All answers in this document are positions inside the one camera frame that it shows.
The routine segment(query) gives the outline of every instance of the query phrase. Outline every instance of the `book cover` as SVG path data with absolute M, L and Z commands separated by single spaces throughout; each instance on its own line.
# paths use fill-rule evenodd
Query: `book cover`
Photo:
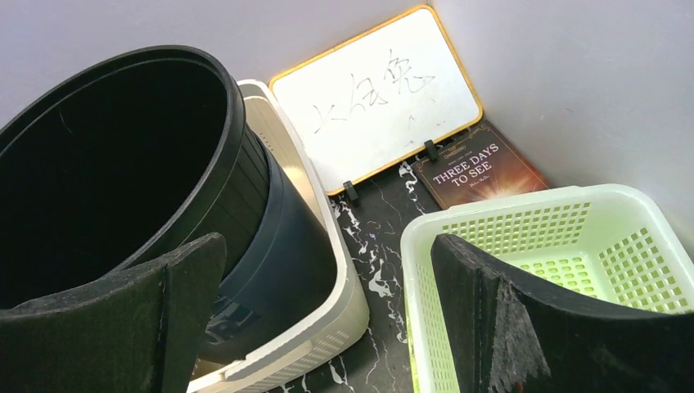
M 549 188 L 545 177 L 489 122 L 414 163 L 415 175 L 442 209 Z

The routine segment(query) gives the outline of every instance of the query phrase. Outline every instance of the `light green basket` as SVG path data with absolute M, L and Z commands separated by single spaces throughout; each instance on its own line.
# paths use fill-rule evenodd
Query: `light green basket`
M 564 187 L 423 215 L 401 239 L 412 367 L 422 392 L 460 391 L 431 266 L 441 233 L 586 296 L 660 313 L 692 310 L 694 265 L 657 205 L 633 188 Z

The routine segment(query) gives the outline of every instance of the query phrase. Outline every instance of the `white wall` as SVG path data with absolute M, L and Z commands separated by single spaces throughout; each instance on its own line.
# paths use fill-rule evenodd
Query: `white wall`
M 77 72 L 139 47 L 180 43 L 235 79 L 267 81 L 419 0 L 9 0 L 0 11 L 0 128 Z
M 487 116 L 550 179 L 637 187 L 694 251 L 694 2 L 433 4 Z

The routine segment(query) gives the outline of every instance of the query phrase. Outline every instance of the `whiteboard frame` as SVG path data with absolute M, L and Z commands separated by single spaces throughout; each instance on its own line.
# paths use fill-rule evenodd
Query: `whiteboard frame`
M 460 57 L 458 57 L 458 55 L 457 55 L 457 53 L 456 53 L 456 51 L 455 51 L 455 48 L 453 47 L 453 43 L 451 42 L 451 39 L 448 37 L 448 34 L 446 34 L 446 30 L 445 30 L 445 28 L 444 28 L 444 25 L 441 23 L 441 19 L 439 19 L 439 16 L 436 14 L 436 11 L 434 11 L 434 8 L 432 8 L 432 7 L 430 7 L 430 6 L 426 5 L 426 4 L 421 4 L 421 5 L 416 6 L 416 7 L 412 8 L 412 9 L 410 9 L 410 10 L 407 10 L 407 11 L 403 12 L 402 14 L 396 16 L 395 18 L 392 18 L 392 19 L 390 19 L 390 20 L 387 20 L 387 21 L 381 23 L 380 25 L 378 25 L 378 26 L 376 26 L 376 27 L 374 27 L 374 28 L 372 28 L 372 29 L 370 29 L 370 30 L 368 30 L 368 31 L 365 31 L 364 33 L 361 33 L 360 35 L 357 35 L 356 37 L 353 37 L 353 38 L 351 38 L 351 39 L 349 39 L 349 40 L 347 40 L 347 41 L 344 41 L 344 42 L 341 43 L 340 45 L 337 45 L 337 46 L 335 46 L 335 47 L 332 47 L 331 49 L 328 49 L 327 51 L 325 51 L 325 52 L 323 52 L 323 53 L 321 53 L 321 54 L 319 54 L 319 55 L 317 55 L 317 56 L 315 56 L 315 57 L 313 57 L 313 58 L 311 58 L 311 59 L 309 59 L 309 60 L 307 60 L 307 61 L 304 61 L 303 63 L 301 63 L 301 64 L 299 64 L 299 65 L 297 65 L 297 66 L 295 66 L 295 67 L 290 68 L 289 70 L 286 70 L 286 71 L 284 71 L 284 72 L 281 72 L 281 73 L 278 74 L 278 75 L 275 75 L 272 79 L 270 79 L 270 83 L 268 84 L 268 86 L 270 87 L 270 90 L 271 90 L 271 91 L 273 90 L 273 85 L 275 84 L 275 82 L 277 82 L 279 79 L 284 78 L 285 76 L 291 74 L 292 72 L 297 71 L 297 70 L 299 70 L 299 69 L 301 69 L 301 68 L 303 68 L 303 67 L 305 67 L 305 66 L 307 66 L 307 65 L 309 65 L 309 64 L 311 64 L 311 63 L 313 63 L 314 61 L 317 61 L 317 60 L 319 60 L 319 59 L 322 59 L 323 57 L 325 57 L 325 56 L 327 56 L 327 55 L 330 55 L 331 53 L 337 51 L 338 49 L 340 49 L 340 48 L 342 48 L 342 47 L 346 47 L 347 45 L 350 45 L 351 43 L 353 43 L 353 42 L 355 42 L 355 41 L 357 41 L 357 40 L 359 40 L 359 39 L 361 39 L 361 38 L 363 38 L 363 37 L 366 37 L 367 35 L 369 35 L 369 34 L 375 32 L 375 31 L 377 31 L 377 30 L 379 30 L 379 29 L 383 29 L 383 28 L 386 27 L 387 25 L 390 25 L 391 23 L 394 23 L 394 22 L 396 22 L 396 21 L 398 21 L 398 20 L 401 20 L 401 19 L 403 19 L 405 16 L 408 16 L 408 15 L 410 15 L 410 14 L 412 14 L 412 13 L 414 13 L 414 12 L 420 11 L 420 10 L 427 10 L 427 11 L 430 12 L 431 15 L 434 17 L 434 20 L 436 20 L 436 25 L 439 26 L 439 30 L 440 30 L 440 32 L 441 32 L 441 35 L 444 37 L 444 40 L 446 41 L 446 44 L 448 45 L 448 49 L 451 51 L 451 54 L 453 55 L 453 58 L 454 58 L 455 61 L 456 61 L 457 67 L 460 69 L 460 72 L 461 72 L 461 74 L 462 74 L 462 77 L 465 79 L 465 83 L 467 84 L 467 87 L 470 89 L 470 93 L 472 93 L 473 98 L 475 98 L 475 103 L 477 104 L 477 108 L 479 109 L 479 114 L 477 115 L 477 117 L 476 117 L 474 120 L 472 120 L 471 122 L 469 122 L 469 123 L 467 123 L 467 124 L 464 124 L 464 125 L 461 126 L 461 127 L 456 128 L 456 129 L 454 129 L 454 130 L 452 130 L 452 131 L 450 131 L 450 132 L 448 132 L 448 133 L 446 133 L 446 134 L 444 134 L 444 135 L 441 135 L 440 137 L 438 137 L 438 138 L 436 138 L 436 139 L 433 139 L 433 142 L 434 142 L 434 143 L 441 142 L 441 141 L 444 140 L 445 138 L 448 138 L 448 137 L 454 135 L 455 133 L 460 132 L 461 130 L 466 129 L 466 128 L 472 126 L 473 124 L 476 124 L 477 122 L 479 122 L 479 121 L 482 119 L 482 116 L 484 115 L 484 109 L 483 109 L 483 107 L 482 107 L 482 101 L 481 101 L 480 98 L 477 96 L 477 92 L 475 91 L 475 88 L 472 86 L 472 83 L 470 82 L 470 77 L 467 75 L 467 72 L 465 71 L 465 68 L 462 66 L 462 62 L 460 61 Z M 385 164 L 385 165 L 383 165 L 383 166 L 380 167 L 380 168 L 377 168 L 377 169 L 372 170 L 371 172 L 365 174 L 365 175 L 362 176 L 361 178 L 347 179 L 347 180 L 345 180 L 345 181 L 348 181 L 348 180 L 349 180 L 349 181 L 352 182 L 353 185 L 356 185 L 356 184 L 358 184 L 358 183 L 361 183 L 361 182 L 364 181 L 364 180 L 369 179 L 371 176 L 373 176 L 373 175 L 375 175 L 375 174 L 379 174 L 380 172 L 382 172 L 382 171 L 384 171 L 384 170 L 390 168 L 391 166 L 396 165 L 396 164 L 398 164 L 399 162 L 401 162 L 401 161 L 403 161 L 403 160 L 406 160 L 406 159 L 408 159 L 408 158 L 410 158 L 410 157 L 416 155 L 417 153 L 419 153 L 420 151 L 423 151 L 423 150 L 425 150 L 425 147 L 424 147 L 424 145 L 421 145 L 421 146 L 415 148 L 414 150 L 410 151 L 409 153 L 406 153 L 405 155 L 403 155 L 403 156 L 401 156 L 401 157 L 398 157 L 398 158 L 396 158 L 395 160 L 392 160 L 392 161 L 389 162 L 388 164 Z M 337 188 L 336 190 L 330 190 L 330 191 L 328 191 L 328 192 L 327 192 L 327 195 L 330 196 L 330 197 L 333 197 L 333 196 L 335 196 L 335 195 L 337 195 L 337 194 L 340 194 L 340 193 L 343 192 L 344 190 L 345 190 L 344 187 L 340 187 L 340 188 Z

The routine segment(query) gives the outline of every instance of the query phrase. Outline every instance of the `marble surface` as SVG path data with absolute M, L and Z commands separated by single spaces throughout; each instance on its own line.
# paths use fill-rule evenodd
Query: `marble surface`
M 327 364 L 272 393 L 412 392 L 400 236 L 439 210 L 403 162 L 357 186 L 361 204 L 331 200 L 371 310 L 366 334 Z

